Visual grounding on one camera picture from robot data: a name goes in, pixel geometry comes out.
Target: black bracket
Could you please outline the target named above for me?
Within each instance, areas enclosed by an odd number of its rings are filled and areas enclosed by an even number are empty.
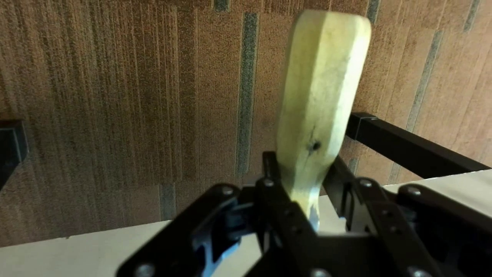
[[[423,179],[489,170],[483,163],[394,127],[372,114],[352,114],[346,136]]]
[[[28,147],[22,122],[0,122],[0,190],[26,156]]]

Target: wooden block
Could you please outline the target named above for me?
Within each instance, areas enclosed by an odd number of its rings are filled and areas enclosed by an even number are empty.
[[[291,42],[277,133],[282,183],[308,216],[339,156],[371,39],[368,19],[305,11]]]

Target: screw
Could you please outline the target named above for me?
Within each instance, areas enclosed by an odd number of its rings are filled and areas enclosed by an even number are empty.
[[[234,194],[233,188],[229,188],[229,187],[225,187],[225,188],[222,190],[222,193],[223,193],[225,196]]]
[[[274,182],[271,179],[263,179],[265,187],[274,187]]]
[[[420,270],[417,267],[409,268],[409,277],[432,277],[428,271]]]
[[[372,187],[372,182],[368,180],[368,179],[360,179],[359,183],[363,185],[363,187],[366,187],[366,188],[371,188],[371,187]]]
[[[142,264],[136,270],[136,277],[154,277],[156,274],[156,267],[151,264]]]
[[[422,191],[420,191],[419,188],[415,188],[415,187],[408,188],[408,191],[409,191],[411,194],[414,194],[414,196],[420,196],[420,194],[422,194]]]
[[[311,277],[331,277],[323,268],[316,268],[311,271]]]

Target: black metal frame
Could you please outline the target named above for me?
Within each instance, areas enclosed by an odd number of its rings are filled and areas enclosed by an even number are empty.
[[[346,136],[423,179],[489,170],[483,163],[366,113],[351,116]]]
[[[26,137],[19,120],[0,122],[0,190],[26,159]]]
[[[375,119],[352,114],[348,136],[422,177],[488,167]],[[391,194],[342,159],[323,183],[346,230],[319,237],[280,185],[274,153],[254,188],[216,185],[126,260],[119,276],[209,276],[256,233],[262,259],[246,276],[482,277],[492,274],[492,220],[420,185]]]

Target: dark spot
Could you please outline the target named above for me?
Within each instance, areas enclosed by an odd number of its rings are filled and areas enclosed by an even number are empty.
[[[322,148],[322,143],[320,143],[320,142],[316,142],[316,143],[311,145],[309,151],[317,151],[317,150],[320,150],[320,148]]]

